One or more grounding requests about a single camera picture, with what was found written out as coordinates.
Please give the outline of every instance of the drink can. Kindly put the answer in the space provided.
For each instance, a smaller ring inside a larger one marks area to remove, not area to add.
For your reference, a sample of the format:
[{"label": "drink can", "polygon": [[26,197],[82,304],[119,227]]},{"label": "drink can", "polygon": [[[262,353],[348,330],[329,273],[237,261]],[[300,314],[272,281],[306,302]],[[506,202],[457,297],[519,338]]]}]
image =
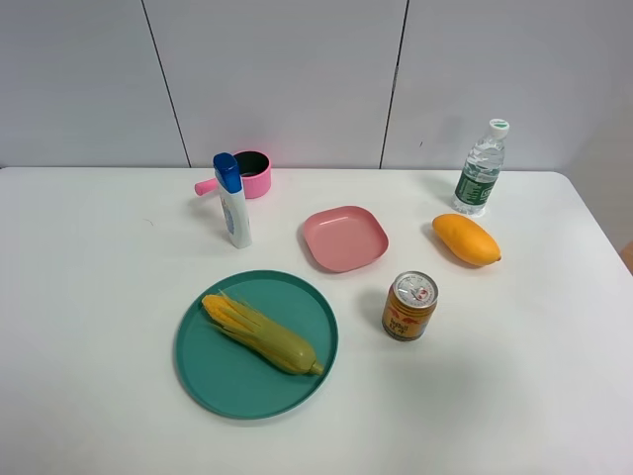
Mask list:
[{"label": "drink can", "polygon": [[389,288],[383,328],[400,341],[418,339],[437,307],[437,285],[422,272],[403,272]]}]

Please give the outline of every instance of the round plate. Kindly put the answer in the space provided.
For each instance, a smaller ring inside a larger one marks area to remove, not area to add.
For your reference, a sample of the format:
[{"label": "round plate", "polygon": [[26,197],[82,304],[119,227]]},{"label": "round plate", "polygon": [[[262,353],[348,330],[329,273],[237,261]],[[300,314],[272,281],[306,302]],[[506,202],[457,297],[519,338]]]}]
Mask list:
[{"label": "round plate", "polygon": [[[323,374],[285,373],[218,332],[202,298],[221,290],[309,341]],[[327,376],[337,346],[334,313],[315,287],[284,272],[253,270],[221,280],[196,299],[176,335],[174,360],[181,384],[198,404],[228,418],[261,419],[307,399]]]}]

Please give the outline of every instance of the corn cob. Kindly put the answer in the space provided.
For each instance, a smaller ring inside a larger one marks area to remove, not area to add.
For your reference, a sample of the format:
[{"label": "corn cob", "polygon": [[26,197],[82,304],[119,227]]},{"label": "corn cob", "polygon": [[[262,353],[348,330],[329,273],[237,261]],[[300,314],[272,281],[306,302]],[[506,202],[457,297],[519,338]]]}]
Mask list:
[{"label": "corn cob", "polygon": [[307,341],[256,310],[224,293],[205,296],[202,305],[217,330],[257,351],[278,368],[291,374],[323,373]]}]

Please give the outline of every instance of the toy saucepan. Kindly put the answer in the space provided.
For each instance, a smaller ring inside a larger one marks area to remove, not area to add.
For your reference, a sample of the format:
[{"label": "toy saucepan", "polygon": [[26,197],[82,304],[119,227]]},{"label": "toy saucepan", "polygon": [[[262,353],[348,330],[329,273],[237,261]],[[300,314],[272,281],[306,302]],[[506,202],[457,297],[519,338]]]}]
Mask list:
[{"label": "toy saucepan", "polygon": [[[244,185],[246,198],[259,198],[270,189],[270,159],[259,151],[241,151],[234,155],[239,166],[239,174]],[[198,196],[218,188],[215,178],[196,183],[194,189]]]}]

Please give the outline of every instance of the green bottle label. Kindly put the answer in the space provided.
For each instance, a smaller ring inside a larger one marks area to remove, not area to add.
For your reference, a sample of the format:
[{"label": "green bottle label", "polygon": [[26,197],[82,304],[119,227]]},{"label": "green bottle label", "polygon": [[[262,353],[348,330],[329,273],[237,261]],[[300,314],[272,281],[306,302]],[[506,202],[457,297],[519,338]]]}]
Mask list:
[{"label": "green bottle label", "polygon": [[472,178],[466,176],[462,172],[462,176],[459,178],[457,188],[455,188],[455,195],[459,200],[467,205],[483,205],[488,201],[488,197],[493,191],[495,182],[480,183]]}]

